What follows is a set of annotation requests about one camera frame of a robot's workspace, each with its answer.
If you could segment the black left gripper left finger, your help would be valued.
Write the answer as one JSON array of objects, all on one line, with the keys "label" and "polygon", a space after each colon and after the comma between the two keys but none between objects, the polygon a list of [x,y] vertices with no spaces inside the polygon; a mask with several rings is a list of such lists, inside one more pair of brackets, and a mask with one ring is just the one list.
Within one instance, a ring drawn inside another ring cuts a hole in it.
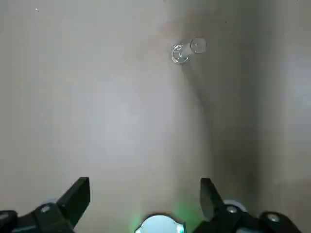
[{"label": "black left gripper left finger", "polygon": [[19,216],[14,210],[1,210],[2,233],[73,233],[90,203],[90,181],[78,178],[56,201],[44,203]]}]

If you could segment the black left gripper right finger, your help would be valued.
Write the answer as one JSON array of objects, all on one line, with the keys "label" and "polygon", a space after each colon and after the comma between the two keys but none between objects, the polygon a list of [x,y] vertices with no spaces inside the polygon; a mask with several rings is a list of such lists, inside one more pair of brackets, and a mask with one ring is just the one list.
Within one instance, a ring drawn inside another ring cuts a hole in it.
[{"label": "black left gripper right finger", "polygon": [[299,233],[299,228],[284,214],[265,211],[254,216],[238,205],[225,203],[210,178],[200,179],[200,204],[207,220],[195,233]]}]

